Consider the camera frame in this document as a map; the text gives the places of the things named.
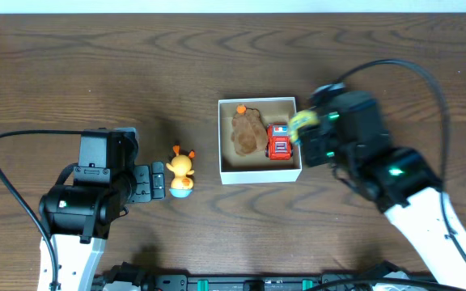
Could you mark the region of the brown plush toy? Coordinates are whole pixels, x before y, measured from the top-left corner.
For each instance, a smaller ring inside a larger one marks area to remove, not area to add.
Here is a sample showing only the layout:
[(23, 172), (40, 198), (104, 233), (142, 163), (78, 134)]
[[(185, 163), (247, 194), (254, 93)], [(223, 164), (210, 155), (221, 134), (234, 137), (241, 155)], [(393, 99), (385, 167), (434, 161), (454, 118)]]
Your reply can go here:
[(238, 105), (231, 126), (231, 141), (239, 156), (265, 151), (268, 134), (257, 109), (248, 108), (244, 104)]

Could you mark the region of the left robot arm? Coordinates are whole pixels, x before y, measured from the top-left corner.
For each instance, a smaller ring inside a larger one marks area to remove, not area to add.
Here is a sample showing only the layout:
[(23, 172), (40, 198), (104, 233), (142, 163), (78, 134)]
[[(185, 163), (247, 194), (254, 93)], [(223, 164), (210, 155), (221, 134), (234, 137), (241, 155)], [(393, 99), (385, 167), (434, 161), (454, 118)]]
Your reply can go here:
[(83, 131), (78, 162), (40, 200), (48, 234), (40, 243), (40, 290), (50, 288), (52, 274), (58, 290), (90, 289), (112, 222), (128, 204), (164, 199), (163, 164), (137, 165), (137, 156), (134, 128)]

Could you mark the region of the red toy truck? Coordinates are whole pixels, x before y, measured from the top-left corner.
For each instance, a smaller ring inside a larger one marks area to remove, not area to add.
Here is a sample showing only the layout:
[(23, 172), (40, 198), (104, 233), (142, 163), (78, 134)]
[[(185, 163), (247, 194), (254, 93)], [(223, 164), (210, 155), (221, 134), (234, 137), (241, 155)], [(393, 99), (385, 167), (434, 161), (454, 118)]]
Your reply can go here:
[(267, 128), (268, 144), (265, 156), (269, 160), (290, 160), (293, 156), (293, 146), (290, 142), (286, 124), (270, 124)]

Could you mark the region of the yellow letter ball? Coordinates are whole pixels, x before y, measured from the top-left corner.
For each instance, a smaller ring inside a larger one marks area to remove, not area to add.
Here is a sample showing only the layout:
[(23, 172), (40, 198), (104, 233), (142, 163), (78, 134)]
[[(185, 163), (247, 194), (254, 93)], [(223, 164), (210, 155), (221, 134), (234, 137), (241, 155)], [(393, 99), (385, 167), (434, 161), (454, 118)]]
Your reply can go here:
[(302, 110), (296, 112), (288, 123), (290, 142), (299, 145), (299, 129), (307, 126), (315, 126), (320, 123), (320, 119), (315, 111)]

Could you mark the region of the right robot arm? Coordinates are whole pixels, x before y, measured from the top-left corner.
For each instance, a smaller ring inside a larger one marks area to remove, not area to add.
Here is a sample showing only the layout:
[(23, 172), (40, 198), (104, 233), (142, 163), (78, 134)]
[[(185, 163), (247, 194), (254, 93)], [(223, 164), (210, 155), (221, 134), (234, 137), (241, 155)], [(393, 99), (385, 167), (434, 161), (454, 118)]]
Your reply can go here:
[(414, 149), (393, 145), (378, 102), (342, 82), (318, 88), (287, 124), (305, 163), (348, 175), (343, 184), (375, 204), (442, 285), (466, 289), (466, 230), (436, 175)]

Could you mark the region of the orange duck toy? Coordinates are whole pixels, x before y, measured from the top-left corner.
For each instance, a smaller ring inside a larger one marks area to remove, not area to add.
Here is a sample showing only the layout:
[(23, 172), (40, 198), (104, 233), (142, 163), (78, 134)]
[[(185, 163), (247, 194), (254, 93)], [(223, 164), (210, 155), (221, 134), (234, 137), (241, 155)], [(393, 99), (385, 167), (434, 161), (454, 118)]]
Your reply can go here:
[(192, 193), (194, 186), (192, 176), (195, 152), (190, 150), (187, 154), (182, 154), (179, 145), (174, 145), (172, 150), (175, 157), (166, 164), (167, 169), (174, 174), (169, 191), (175, 198), (186, 198)]

